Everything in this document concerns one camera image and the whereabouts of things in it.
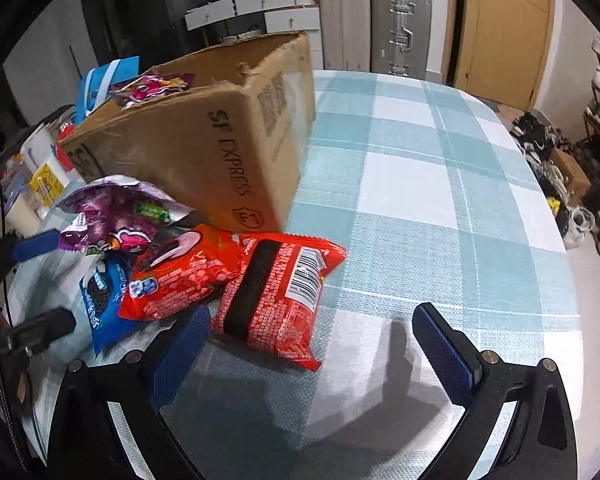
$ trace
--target metal screw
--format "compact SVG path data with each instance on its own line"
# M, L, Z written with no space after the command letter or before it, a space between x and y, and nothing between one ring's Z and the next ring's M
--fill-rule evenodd
M82 361L80 361L80 359L74 359L69 363L67 370L70 372L77 372L80 368L82 368Z
M142 352L139 350L132 350L125 355L125 361L130 365L134 365L142 359Z
M488 362L491 365L496 364L500 360L498 354L496 354L496 352L493 350L485 350L482 352L482 358L485 360L485 362Z
M543 360L542 366L544 366L544 368L550 372L555 372L558 369L558 365L552 359Z

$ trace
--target suitcase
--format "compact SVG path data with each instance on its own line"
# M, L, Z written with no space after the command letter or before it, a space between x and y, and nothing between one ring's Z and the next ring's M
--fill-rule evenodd
M325 70L371 69L371 0L320 0Z
M372 72L425 78L431 8L431 0L372 0Z

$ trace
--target barcode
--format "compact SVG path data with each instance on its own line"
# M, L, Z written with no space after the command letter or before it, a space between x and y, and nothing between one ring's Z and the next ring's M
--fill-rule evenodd
M325 267L320 251L303 247L298 254L285 296L315 312L322 290L320 271Z

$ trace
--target purple candy bag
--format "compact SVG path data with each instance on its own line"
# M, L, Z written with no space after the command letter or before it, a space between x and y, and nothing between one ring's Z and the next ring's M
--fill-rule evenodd
M61 233L59 248L86 254L108 250L141 253L163 226L192 211L152 184L121 175L87 184L58 207L78 213Z

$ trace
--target wooden door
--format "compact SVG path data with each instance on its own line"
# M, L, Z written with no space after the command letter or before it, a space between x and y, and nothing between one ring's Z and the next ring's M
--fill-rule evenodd
M530 109L551 38L554 0L465 0L456 88Z

